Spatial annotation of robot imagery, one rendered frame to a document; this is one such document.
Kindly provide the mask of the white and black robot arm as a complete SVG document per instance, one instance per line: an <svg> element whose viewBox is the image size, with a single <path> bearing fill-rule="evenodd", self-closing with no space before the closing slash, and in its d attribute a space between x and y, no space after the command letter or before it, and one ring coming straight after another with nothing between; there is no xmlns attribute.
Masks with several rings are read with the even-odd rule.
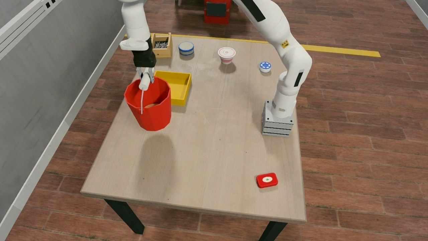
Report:
<svg viewBox="0 0 428 241"><path fill-rule="evenodd" d="M127 28L136 29L146 24L143 0L124 2L122 17ZM274 116L291 116L301 84L312 65L306 50L295 40L280 7L271 0L233 0L245 13L261 36L274 46L287 71L280 74L271 112Z"/></svg>

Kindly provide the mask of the white yogurt cup with pink band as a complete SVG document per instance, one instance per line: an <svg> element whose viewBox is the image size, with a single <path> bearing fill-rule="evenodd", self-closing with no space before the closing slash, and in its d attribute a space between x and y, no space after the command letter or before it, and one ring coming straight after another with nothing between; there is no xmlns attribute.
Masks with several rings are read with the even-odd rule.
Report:
<svg viewBox="0 0 428 241"><path fill-rule="evenodd" d="M223 64L230 64L236 52L233 48L223 47L218 50L218 54Z"/></svg>

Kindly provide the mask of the blue and grey round tin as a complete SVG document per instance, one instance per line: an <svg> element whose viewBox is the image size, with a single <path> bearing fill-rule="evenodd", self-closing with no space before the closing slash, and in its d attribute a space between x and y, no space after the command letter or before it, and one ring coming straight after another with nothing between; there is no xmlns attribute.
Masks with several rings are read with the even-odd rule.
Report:
<svg viewBox="0 0 428 241"><path fill-rule="evenodd" d="M182 42L179 44L179 53L183 56L190 56L194 53L194 44L191 42Z"/></svg>

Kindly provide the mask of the red mint tin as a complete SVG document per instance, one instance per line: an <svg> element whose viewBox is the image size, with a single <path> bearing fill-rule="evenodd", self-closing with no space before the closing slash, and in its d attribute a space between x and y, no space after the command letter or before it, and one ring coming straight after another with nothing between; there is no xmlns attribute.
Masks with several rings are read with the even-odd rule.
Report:
<svg viewBox="0 0 428 241"><path fill-rule="evenodd" d="M259 188L266 188L275 186L278 184L278 180L275 173L261 174L256 177Z"/></svg>

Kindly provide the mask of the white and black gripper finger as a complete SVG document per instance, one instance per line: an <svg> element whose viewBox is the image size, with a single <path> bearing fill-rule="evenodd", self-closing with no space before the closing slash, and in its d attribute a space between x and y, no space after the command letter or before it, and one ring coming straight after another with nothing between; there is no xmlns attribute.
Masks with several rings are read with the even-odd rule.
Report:
<svg viewBox="0 0 428 241"><path fill-rule="evenodd" d="M143 72L141 71L141 67L137 67L136 70L138 71L138 74L139 74L139 77L140 77L140 81L141 81L141 78L143 77Z"/></svg>
<svg viewBox="0 0 428 241"><path fill-rule="evenodd" d="M150 68L150 67L149 67L148 71L149 71L149 75L150 75L149 77L150 77L150 79L151 79L151 83L154 83L154 75L153 75L152 69L153 69L153 68Z"/></svg>

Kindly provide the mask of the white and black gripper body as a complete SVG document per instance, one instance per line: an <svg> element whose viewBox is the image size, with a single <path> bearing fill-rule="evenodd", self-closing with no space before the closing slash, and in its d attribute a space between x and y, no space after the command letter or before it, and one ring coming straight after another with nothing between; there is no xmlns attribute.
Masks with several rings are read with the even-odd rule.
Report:
<svg viewBox="0 0 428 241"><path fill-rule="evenodd" d="M136 29L125 26L125 29L127 40L121 41L120 47L122 50L132 51L135 67L155 67L156 56L152 50L153 46L148 23Z"/></svg>

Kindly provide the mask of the yellow shallow tray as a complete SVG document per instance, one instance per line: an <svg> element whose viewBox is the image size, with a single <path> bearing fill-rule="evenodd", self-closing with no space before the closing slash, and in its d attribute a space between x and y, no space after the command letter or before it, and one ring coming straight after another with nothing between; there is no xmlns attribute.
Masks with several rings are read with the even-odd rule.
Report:
<svg viewBox="0 0 428 241"><path fill-rule="evenodd" d="M171 88L171 105L184 106L191 85L191 73L177 73L169 71L155 71L156 77L167 81Z"/></svg>

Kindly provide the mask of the small wooden crate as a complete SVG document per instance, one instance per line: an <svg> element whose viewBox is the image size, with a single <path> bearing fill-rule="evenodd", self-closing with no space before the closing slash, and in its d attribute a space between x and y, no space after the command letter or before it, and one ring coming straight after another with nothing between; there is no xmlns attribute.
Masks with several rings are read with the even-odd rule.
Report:
<svg viewBox="0 0 428 241"><path fill-rule="evenodd" d="M155 33L153 33L151 41L156 59L170 59L172 57L171 32L169 32L169 36L155 36Z"/></svg>

